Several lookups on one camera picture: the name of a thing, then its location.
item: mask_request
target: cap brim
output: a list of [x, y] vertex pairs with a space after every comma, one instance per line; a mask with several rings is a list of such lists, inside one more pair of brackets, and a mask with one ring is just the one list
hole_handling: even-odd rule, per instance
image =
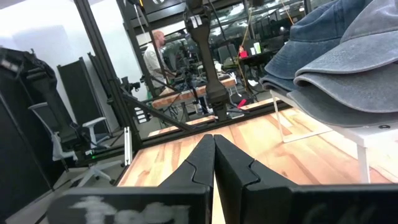
[[286, 80], [283, 78], [278, 78], [273, 75], [266, 75], [259, 80], [263, 89], [271, 90], [273, 88], [278, 88], [284, 91], [293, 91], [298, 87], [294, 85], [293, 80]]
[[283, 79], [294, 79], [298, 69], [312, 62], [340, 43], [340, 39], [322, 42], [288, 41], [267, 63], [267, 73]]
[[309, 116], [334, 126], [354, 128], [398, 121], [398, 113], [367, 113], [349, 108], [311, 85], [287, 94]]
[[345, 75], [304, 73], [294, 79], [299, 86], [314, 84], [340, 103], [368, 113], [398, 112], [398, 65]]
[[365, 72], [398, 60], [398, 31], [347, 40], [296, 72], [345, 74]]

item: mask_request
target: man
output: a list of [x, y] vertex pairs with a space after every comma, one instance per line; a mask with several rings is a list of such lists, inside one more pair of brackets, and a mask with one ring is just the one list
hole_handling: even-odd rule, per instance
[[[170, 78], [174, 78], [175, 74], [167, 68], [167, 66], [163, 60], [162, 52], [160, 51], [160, 48], [165, 45], [164, 33], [162, 31], [155, 30], [153, 32], [153, 34], [154, 34], [155, 46], [152, 43], [149, 43], [147, 45], [147, 50], [144, 53], [145, 65], [148, 68], [148, 71], [151, 76], [155, 77], [156, 79], [158, 79], [159, 81], [161, 81], [163, 83], [166, 83], [166, 80], [163, 77], [162, 70], [160, 69], [160, 63], [157, 59], [155, 50], [157, 50], [159, 52], [160, 59], [162, 61], [162, 65], [163, 65], [164, 71], [166, 73], [166, 76], [168, 76]], [[152, 80], [152, 84], [155, 87], [156, 96], [159, 96], [165, 89], [165, 87], [161, 83], [159, 83], [155, 80]]]

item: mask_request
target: black metal frame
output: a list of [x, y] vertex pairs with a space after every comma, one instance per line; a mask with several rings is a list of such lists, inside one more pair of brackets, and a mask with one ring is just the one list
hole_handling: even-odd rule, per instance
[[[123, 0], [117, 0], [119, 7], [123, 6]], [[196, 126], [190, 126], [185, 123], [178, 122], [174, 119], [171, 119], [170, 117], [166, 116], [163, 112], [159, 110], [155, 110], [151, 107], [148, 107], [146, 105], [147, 102], [161, 99], [170, 95], [176, 95], [179, 94], [179, 92], [171, 93], [168, 95], [164, 95], [158, 98], [154, 98], [151, 100], [143, 101], [140, 102], [136, 98], [132, 97], [131, 95], [127, 94], [126, 92], [123, 93], [122, 89], [120, 88], [120, 82], [116, 76], [116, 72], [114, 71], [114, 68], [112, 66], [108, 51], [106, 50], [106, 46], [103, 42], [101, 33], [98, 29], [98, 26], [95, 22], [95, 18], [93, 16], [93, 13], [91, 11], [90, 5], [88, 3], [88, 0], [75, 0], [75, 4], [78, 8], [79, 14], [81, 16], [81, 19], [83, 21], [83, 24], [85, 26], [86, 32], [88, 34], [89, 40], [91, 42], [91, 45], [93, 47], [93, 50], [97, 56], [98, 59], [98, 64], [101, 66], [101, 69], [103, 70], [103, 75], [104, 77], [102, 80], [107, 80], [109, 84], [109, 89], [111, 91], [111, 102], [112, 106], [114, 109], [117, 111], [118, 115], [120, 115], [120, 122], [121, 122], [121, 127], [129, 126], [132, 130], [132, 148], [134, 151], [138, 151], [140, 149], [146, 148], [146, 147], [151, 147], [155, 146], [158, 144], [162, 144], [165, 142], [169, 141], [174, 141], [176, 139], [192, 136], [195, 134], [199, 134], [205, 131], [209, 131], [212, 129], [217, 129], [217, 128], [222, 128], [224, 126], [229, 126], [234, 123], [239, 123], [243, 122], [249, 119], [256, 118], [258, 116], [263, 116], [265, 114], [273, 113], [274, 112], [274, 105], [273, 103], [269, 103], [257, 108], [253, 108], [249, 110], [249, 114], [245, 114], [245, 116], [236, 118], [236, 119], [229, 119], [226, 121], [222, 122], [216, 122], [215, 120], [210, 121], [210, 123], [202, 123], [198, 124]], [[131, 43], [134, 48], [134, 50], [139, 49], [137, 39], [135, 38], [135, 33], [133, 29], [130, 29], [129, 27], [131, 26], [126, 26], [127, 23], [125, 23], [125, 27], [127, 27], [127, 33], [129, 37], [131, 38]], [[141, 61], [140, 55], [137, 55], [137, 58], [139, 59], [139, 62]], [[146, 67], [142, 66], [142, 71], [145, 73], [147, 72]], [[148, 112], [159, 119], [162, 119], [179, 129], [175, 131], [170, 131], [168, 133], [156, 135], [153, 137], [141, 139], [136, 127], [136, 124], [133, 120], [133, 115], [129, 111], [128, 105], [127, 104], [132, 104], [133, 107], [139, 107], [143, 111]], [[278, 102], [277, 103], [279, 106], [280, 110], [284, 110], [287, 108], [290, 108], [289, 105], [287, 105], [284, 102]], [[101, 155], [96, 156], [97, 158], [109, 158], [109, 157], [114, 157], [116, 155], [123, 154], [124, 150], [116, 150], [113, 152], [107, 152]]]

